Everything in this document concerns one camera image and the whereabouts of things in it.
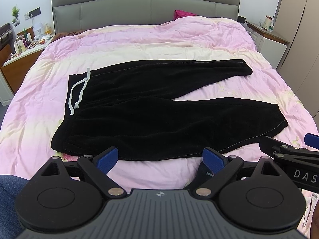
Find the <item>nightstand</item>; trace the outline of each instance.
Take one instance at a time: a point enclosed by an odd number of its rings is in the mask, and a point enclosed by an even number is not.
[[[246,30],[256,44],[257,51],[276,69],[289,42],[276,32],[261,29],[257,24],[246,21]]]
[[[19,56],[3,64],[1,72],[14,94],[19,90],[27,72],[34,65],[44,49],[51,43],[52,39],[53,38],[47,40],[42,45],[39,44],[34,48],[27,49]]]

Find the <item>metal screw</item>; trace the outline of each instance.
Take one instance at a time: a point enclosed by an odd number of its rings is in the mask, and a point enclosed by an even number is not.
[[[196,194],[199,196],[208,196],[212,193],[212,191],[208,188],[199,188],[196,190]]]
[[[121,196],[124,190],[122,188],[111,188],[108,190],[108,193],[112,196]]]

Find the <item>bed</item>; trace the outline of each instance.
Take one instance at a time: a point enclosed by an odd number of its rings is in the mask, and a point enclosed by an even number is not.
[[[0,174],[30,179],[51,156],[76,160],[51,149],[63,121],[68,76],[132,60],[244,59],[253,69],[202,87],[176,100],[238,97],[278,104],[288,121],[275,139],[297,148],[306,133],[318,134],[311,115],[272,69],[238,22],[240,0],[52,0],[55,32],[86,30],[52,42],[26,75],[4,117],[0,132]],[[172,21],[175,10],[197,16]],[[258,144],[234,150],[257,161]],[[118,161],[108,176],[131,188],[180,189],[191,182],[201,157],[157,162]],[[304,192],[309,199],[311,194]],[[302,220],[303,233],[310,226]]]

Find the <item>glass cup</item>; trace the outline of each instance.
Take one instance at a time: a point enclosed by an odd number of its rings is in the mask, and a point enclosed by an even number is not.
[[[264,24],[265,24],[265,21],[262,20],[262,19],[260,19],[260,20],[259,20],[258,27],[261,28],[261,29],[263,29],[263,28],[264,28]]]

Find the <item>pink pillow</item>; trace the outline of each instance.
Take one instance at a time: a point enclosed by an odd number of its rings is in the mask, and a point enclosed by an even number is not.
[[[181,11],[181,10],[175,10],[174,11],[174,20],[176,20],[178,18],[187,17],[187,16],[196,16],[196,14],[185,12],[185,11]]]

